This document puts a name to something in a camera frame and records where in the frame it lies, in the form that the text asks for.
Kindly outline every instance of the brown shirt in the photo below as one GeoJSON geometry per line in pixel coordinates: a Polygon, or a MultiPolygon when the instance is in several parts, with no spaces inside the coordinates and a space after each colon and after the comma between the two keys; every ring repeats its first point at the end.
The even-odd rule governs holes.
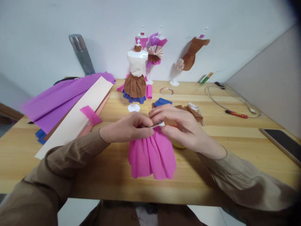
{"type": "MultiPolygon", "coordinates": [[[[94,131],[49,150],[1,207],[1,225],[57,225],[57,213],[65,204],[78,171],[108,145],[94,131]]],[[[231,211],[247,225],[286,224],[289,207],[296,197],[291,187],[230,151],[220,160],[198,156],[220,189],[233,200],[231,211]]],[[[158,205],[158,222],[159,225],[202,225],[183,205],[158,205]]],[[[139,222],[130,203],[101,201],[81,225],[139,225],[139,222]]]]}

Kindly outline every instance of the red screwdriver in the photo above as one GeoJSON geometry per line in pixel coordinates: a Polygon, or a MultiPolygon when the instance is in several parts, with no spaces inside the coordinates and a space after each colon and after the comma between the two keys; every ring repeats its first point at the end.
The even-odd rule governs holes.
{"type": "Polygon", "coordinates": [[[234,112],[234,111],[225,110],[225,112],[226,112],[227,114],[234,115],[234,116],[237,116],[237,117],[248,118],[247,115],[243,115],[243,114],[241,114],[241,113],[237,113],[237,112],[234,112]]]}

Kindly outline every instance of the smartphone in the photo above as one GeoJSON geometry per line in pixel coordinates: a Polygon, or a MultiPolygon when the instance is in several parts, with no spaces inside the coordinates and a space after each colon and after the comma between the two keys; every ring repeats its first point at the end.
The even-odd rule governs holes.
{"type": "Polygon", "coordinates": [[[301,168],[301,145],[281,130],[259,129],[283,153],[301,168]]]}

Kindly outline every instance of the brown paper skirt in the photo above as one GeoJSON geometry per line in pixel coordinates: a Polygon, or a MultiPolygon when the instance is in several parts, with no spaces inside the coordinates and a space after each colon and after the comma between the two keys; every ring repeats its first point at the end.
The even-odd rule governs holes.
{"type": "Polygon", "coordinates": [[[146,83],[143,75],[133,76],[132,73],[126,78],[124,91],[132,98],[142,98],[145,96],[146,83]]]}

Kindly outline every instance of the blue paper skirt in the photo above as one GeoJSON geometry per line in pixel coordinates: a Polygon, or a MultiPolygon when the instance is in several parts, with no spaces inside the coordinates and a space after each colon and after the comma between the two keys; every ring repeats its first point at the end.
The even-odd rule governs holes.
{"type": "Polygon", "coordinates": [[[144,97],[139,97],[139,98],[133,98],[133,97],[131,97],[130,95],[128,95],[124,90],[122,91],[122,93],[123,93],[123,97],[124,97],[125,99],[128,99],[128,100],[129,100],[129,103],[132,103],[132,102],[138,102],[138,103],[140,103],[140,104],[143,104],[144,101],[146,101],[146,96],[144,96],[144,97]]]}

